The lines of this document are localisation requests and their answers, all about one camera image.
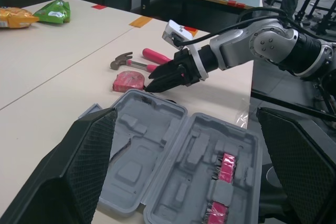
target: pink handle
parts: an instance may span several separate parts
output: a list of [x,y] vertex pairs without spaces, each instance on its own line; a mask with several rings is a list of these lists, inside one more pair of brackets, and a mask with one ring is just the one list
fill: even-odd
[[142,55],[146,58],[149,59],[153,62],[156,62],[158,64],[165,64],[168,61],[171,61],[171,59],[169,59],[168,57],[166,57],[165,55],[162,55],[158,52],[155,52],[149,48],[145,48],[142,51]]
[[156,69],[156,67],[157,67],[157,65],[151,65],[151,64],[149,64],[149,65],[147,65],[147,71],[149,73],[151,73],[151,72],[153,72]]

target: tool case compartment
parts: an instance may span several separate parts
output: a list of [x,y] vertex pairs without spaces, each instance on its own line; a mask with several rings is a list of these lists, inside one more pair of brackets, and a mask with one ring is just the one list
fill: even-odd
[[[118,119],[100,207],[129,216],[143,204],[148,224],[200,224],[216,201],[227,208],[224,223],[257,223],[262,149],[253,133],[201,113],[188,118],[184,107],[139,90],[112,106]],[[216,175],[224,154],[234,157],[229,182]]]

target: robotic arm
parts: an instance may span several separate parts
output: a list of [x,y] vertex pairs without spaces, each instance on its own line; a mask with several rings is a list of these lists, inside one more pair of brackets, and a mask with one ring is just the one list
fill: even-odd
[[336,62],[333,44],[295,29],[285,29],[277,19],[254,22],[244,29],[230,30],[197,50],[192,35],[169,21],[162,38],[179,49],[174,59],[156,68],[148,92],[163,92],[179,85],[190,86],[208,78],[210,71],[225,70],[250,60],[267,60],[305,79],[319,78],[325,90],[336,95]]

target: white table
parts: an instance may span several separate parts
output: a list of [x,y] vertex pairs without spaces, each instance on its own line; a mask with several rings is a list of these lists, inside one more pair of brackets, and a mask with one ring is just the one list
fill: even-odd
[[[98,10],[86,1],[64,1],[70,3],[70,23],[0,31],[0,110],[132,29],[129,23],[137,17]],[[34,13],[46,4],[26,9]]]
[[[118,71],[111,70],[110,62],[117,55],[133,51],[134,60],[149,63],[141,58],[147,47],[173,57],[176,49],[161,38],[165,25],[153,19],[142,28],[131,29],[0,111],[0,215],[82,112],[93,103],[107,108],[122,95],[111,92],[112,83],[119,72],[133,69],[122,66]],[[205,82],[160,96],[185,106],[189,114],[204,112],[235,123],[237,114],[248,112],[252,71],[252,62],[224,72],[217,70]],[[108,217],[96,211],[92,223],[143,223],[143,216],[141,211],[130,218]]]

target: snack bag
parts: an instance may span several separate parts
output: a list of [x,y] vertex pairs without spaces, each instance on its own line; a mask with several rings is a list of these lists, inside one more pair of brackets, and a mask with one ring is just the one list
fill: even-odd
[[16,7],[0,8],[0,28],[22,28],[37,22],[31,12]]
[[63,0],[55,0],[47,4],[36,13],[35,17],[38,17],[42,22],[50,23],[64,23],[70,22],[70,5],[69,2]]

